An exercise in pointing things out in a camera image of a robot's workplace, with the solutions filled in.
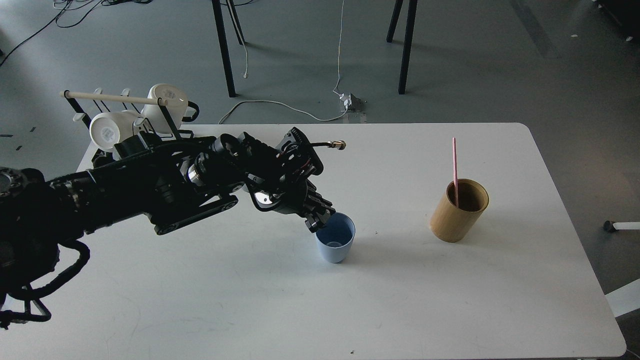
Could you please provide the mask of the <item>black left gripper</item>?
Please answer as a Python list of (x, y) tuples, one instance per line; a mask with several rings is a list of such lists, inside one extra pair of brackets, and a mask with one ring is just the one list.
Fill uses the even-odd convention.
[(297, 214), (305, 219), (311, 233), (324, 228), (336, 210), (333, 203), (318, 194), (317, 187), (310, 180), (295, 183), (279, 183), (275, 187), (254, 174), (248, 175), (248, 193), (254, 207), (261, 212)]

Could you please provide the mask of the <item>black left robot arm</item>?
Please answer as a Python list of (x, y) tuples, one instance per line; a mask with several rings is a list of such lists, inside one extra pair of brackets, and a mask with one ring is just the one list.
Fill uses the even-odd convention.
[(324, 228), (336, 211), (309, 179), (323, 172), (319, 146), (296, 127), (275, 147), (246, 132), (168, 141), (140, 132), (115, 145), (118, 160), (51, 180), (2, 167), (1, 301), (22, 301), (23, 312), (2, 310), (1, 327), (49, 321), (42, 299), (89, 262), (81, 238), (138, 215), (165, 235), (231, 209), (245, 188), (257, 210)]

